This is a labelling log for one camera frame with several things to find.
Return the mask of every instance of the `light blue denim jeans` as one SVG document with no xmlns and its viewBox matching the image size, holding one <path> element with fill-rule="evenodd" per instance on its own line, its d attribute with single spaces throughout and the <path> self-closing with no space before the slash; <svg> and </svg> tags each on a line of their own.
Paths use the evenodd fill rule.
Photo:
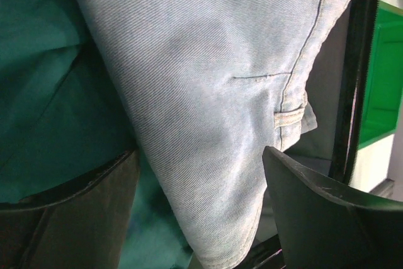
<svg viewBox="0 0 403 269">
<path fill-rule="evenodd" d="M 78 0 L 141 146 L 205 268 L 247 254 L 262 151 L 316 127 L 305 83 L 349 0 Z"/>
</svg>

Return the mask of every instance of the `dark green cloth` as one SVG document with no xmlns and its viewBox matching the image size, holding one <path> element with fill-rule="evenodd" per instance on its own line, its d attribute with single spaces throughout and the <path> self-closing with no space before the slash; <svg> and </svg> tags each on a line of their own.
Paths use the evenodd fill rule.
<svg viewBox="0 0 403 269">
<path fill-rule="evenodd" d="M 76 0 L 0 0 L 0 202 L 135 147 Z M 120 268 L 186 268 L 191 250 L 143 157 Z"/>
</svg>

